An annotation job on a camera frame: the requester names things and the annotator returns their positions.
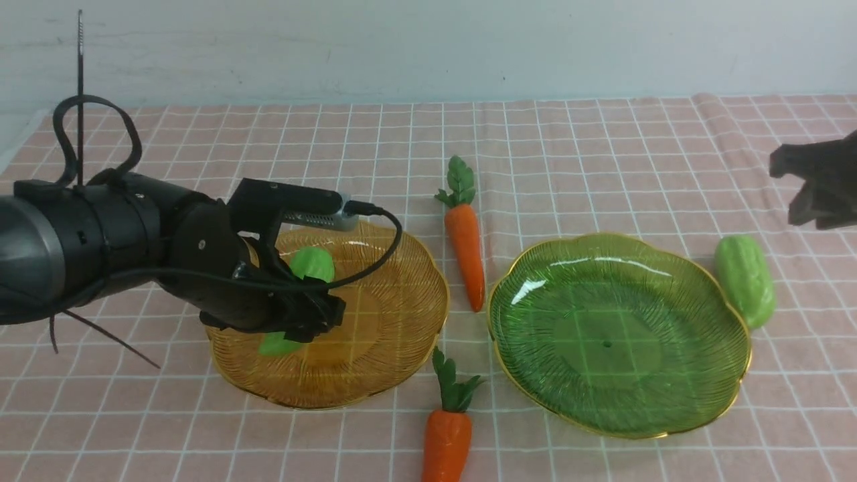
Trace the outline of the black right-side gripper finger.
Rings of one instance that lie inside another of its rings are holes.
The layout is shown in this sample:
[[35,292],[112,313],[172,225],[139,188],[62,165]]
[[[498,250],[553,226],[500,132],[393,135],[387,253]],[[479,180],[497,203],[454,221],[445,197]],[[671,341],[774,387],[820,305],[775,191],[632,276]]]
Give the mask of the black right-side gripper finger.
[[814,222],[818,231],[854,228],[856,182],[854,176],[814,180],[800,177],[801,189],[789,202],[787,223],[804,226]]
[[854,181],[856,132],[842,139],[779,146],[769,155],[769,176],[781,178],[786,175],[805,181]]

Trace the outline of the black gripper body left-side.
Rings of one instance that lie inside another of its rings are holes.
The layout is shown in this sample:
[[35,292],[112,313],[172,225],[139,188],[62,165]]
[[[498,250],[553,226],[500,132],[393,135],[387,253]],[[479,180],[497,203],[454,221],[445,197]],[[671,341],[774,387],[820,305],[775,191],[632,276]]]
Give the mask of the black gripper body left-side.
[[232,231],[229,211],[221,201],[183,207],[166,250],[165,267],[185,274],[162,274],[166,293],[199,309],[200,320],[216,330],[273,333],[287,329],[289,308],[269,290],[244,282],[273,282],[251,260],[249,245]]

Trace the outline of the left gripper black left-side finger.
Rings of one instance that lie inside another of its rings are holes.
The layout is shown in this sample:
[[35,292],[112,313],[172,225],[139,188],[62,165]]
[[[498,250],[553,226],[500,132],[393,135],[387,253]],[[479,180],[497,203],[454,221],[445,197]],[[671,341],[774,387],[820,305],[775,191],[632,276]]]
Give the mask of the left gripper black left-side finger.
[[309,343],[340,326],[345,301],[329,292],[329,282],[294,275],[272,238],[258,242],[258,256],[266,284],[258,296],[259,333],[283,332],[290,341]]

